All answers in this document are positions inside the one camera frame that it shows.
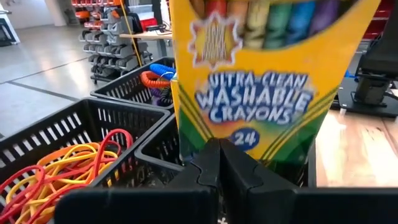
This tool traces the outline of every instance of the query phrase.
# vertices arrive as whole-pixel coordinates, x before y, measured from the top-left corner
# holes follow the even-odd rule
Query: crayon
[[[339,0],[317,2],[315,14],[311,21],[309,35],[314,35],[334,23],[338,16]]]
[[[209,17],[213,12],[218,12],[221,17],[225,17],[226,0],[207,0],[205,12],[207,17]]]
[[[283,3],[274,4],[269,8],[267,34],[263,45],[265,49],[284,46],[292,6],[292,3]]]
[[[189,0],[193,10],[200,19],[206,19],[205,15],[205,0]]]
[[[244,29],[244,47],[261,49],[266,34],[269,12],[268,0],[257,0],[249,3],[248,15]]]
[[[308,37],[311,18],[315,12],[315,1],[301,2],[293,5],[292,15],[287,26],[286,45],[297,43]]]
[[[234,0],[228,3],[228,17],[237,20],[236,32],[239,36],[244,33],[244,23],[248,13],[249,3],[247,1]]]

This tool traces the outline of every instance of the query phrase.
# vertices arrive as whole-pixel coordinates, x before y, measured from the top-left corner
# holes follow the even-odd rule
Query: basket
[[[165,185],[183,170],[179,145],[173,114],[140,145],[136,144],[122,154],[92,184],[108,187],[110,181],[113,187],[138,187],[155,177]]]
[[[157,108],[96,98],[82,99],[0,141],[0,183],[62,147],[100,142],[115,128],[128,131],[134,138],[131,148],[136,148],[169,114]],[[113,140],[126,147],[121,136]],[[22,175],[14,182],[24,178]],[[0,197],[0,210],[4,208],[7,193],[6,187]]]
[[[163,57],[152,63],[159,63],[169,67],[174,67],[175,65],[174,58],[168,57]],[[152,94],[150,93],[149,88],[144,86],[144,84],[141,82],[140,74],[144,71],[149,71],[149,66],[152,63],[144,65],[113,80],[112,82],[109,82],[107,85],[102,86],[95,91],[92,91],[90,95],[102,99],[114,100],[123,103],[132,103],[135,105],[146,105],[173,112],[173,104],[169,106],[152,105]]]

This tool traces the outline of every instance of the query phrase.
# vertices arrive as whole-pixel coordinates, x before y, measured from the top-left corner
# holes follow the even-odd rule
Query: black monitor stand
[[[340,108],[356,113],[395,118],[398,96],[390,88],[398,80],[398,4],[384,28],[359,60],[356,78],[345,78],[338,91]]]

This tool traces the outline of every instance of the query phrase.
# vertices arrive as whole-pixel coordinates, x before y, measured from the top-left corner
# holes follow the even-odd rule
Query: table
[[[157,40],[158,53],[161,57],[167,56],[166,43],[164,40],[171,40],[173,34],[171,32],[160,33],[160,31],[149,31],[141,34],[120,34],[122,38],[141,38],[146,40]]]
[[[397,187],[398,123],[330,110],[315,141],[318,187]]]

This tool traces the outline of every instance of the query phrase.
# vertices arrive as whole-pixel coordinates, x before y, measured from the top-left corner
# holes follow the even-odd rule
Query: red cord
[[[94,176],[98,176],[98,172],[100,170],[100,159],[102,158],[102,155],[104,153],[105,147],[106,147],[106,143],[111,139],[111,137],[113,135],[115,135],[116,133],[122,133],[124,134],[124,136],[126,137],[126,141],[127,141],[127,147],[131,147],[133,144],[133,140],[132,140],[132,136],[130,135],[130,133],[128,133],[126,130],[123,129],[114,129],[112,131],[110,131],[104,138],[104,140],[102,141],[97,155],[95,157],[94,160]]]
[[[35,187],[32,189],[32,193],[29,194],[28,196],[25,194],[23,196],[27,196],[23,202],[21,202],[19,205],[15,206],[14,208],[10,209],[12,205],[7,205],[3,211],[1,212],[0,216],[0,223],[5,223],[8,218],[11,218],[14,216],[19,210],[22,209],[24,204],[29,201],[35,194],[37,194],[37,191],[39,191],[41,183],[44,182],[44,168],[41,166],[30,166],[30,167],[25,167],[21,169],[20,171],[16,172],[14,175],[12,175],[10,178],[8,178],[4,183],[0,185],[0,192],[2,192],[11,182],[13,182],[16,178],[21,176],[22,174],[30,171],[30,170],[38,170],[40,174],[40,179],[37,180],[37,184],[35,184]]]
[[[70,178],[70,177],[73,177],[76,175],[77,176],[82,175],[86,171],[93,168],[93,172],[90,172],[89,177],[87,178],[87,181],[85,184],[76,184],[76,185],[67,187],[63,190],[59,190],[56,194],[50,196],[50,198],[44,204],[42,204],[42,206],[40,206],[39,210],[34,214],[34,216],[32,216],[29,219],[28,223],[35,222],[35,220],[38,219],[40,214],[50,204],[52,204],[59,196],[67,193],[69,190],[87,186],[87,184],[89,184],[95,177],[98,176],[98,172],[99,172],[101,164],[108,163],[108,162],[114,162],[116,160],[116,158],[114,158],[114,157],[112,157],[112,158],[103,157],[105,147],[108,144],[117,145],[117,147],[118,147],[117,155],[120,155],[121,146],[117,142],[110,140],[117,133],[122,133],[125,135],[127,147],[132,146],[132,144],[133,144],[132,136],[127,131],[125,131],[123,129],[115,129],[115,130],[112,130],[111,132],[109,132],[107,134],[107,136],[104,138],[104,140],[101,142],[94,161],[90,162],[89,164],[85,164],[84,161],[78,161],[74,164],[71,164],[70,166],[65,166],[64,168],[62,168],[62,169],[64,169],[64,171],[67,171],[67,172],[61,173],[59,175],[56,175],[56,176],[53,176],[50,178],[45,178],[45,175],[44,175],[45,170],[44,170],[43,166],[34,165],[34,166],[26,167],[26,168],[16,172],[10,178],[8,178],[4,183],[2,183],[0,185],[0,192],[3,192],[4,189],[14,181],[14,179],[20,177],[25,172],[30,171],[30,170],[38,170],[35,174],[37,182],[35,184],[28,186],[26,189],[19,192],[19,194],[16,194],[12,198],[12,200],[4,207],[3,211],[0,214],[0,223],[4,223],[7,219],[11,223],[14,223],[14,220],[12,219],[12,217],[14,215],[16,215],[18,212],[20,212],[22,210],[22,208],[24,207],[24,205],[29,200],[31,200],[33,197],[35,197],[37,195],[37,193],[39,192],[39,190],[45,184],[51,184],[52,182],[59,180],[59,179],[66,179],[66,178]],[[74,157],[77,155],[81,156],[82,154],[86,154],[85,151],[78,152],[78,154],[75,154],[71,157]]]

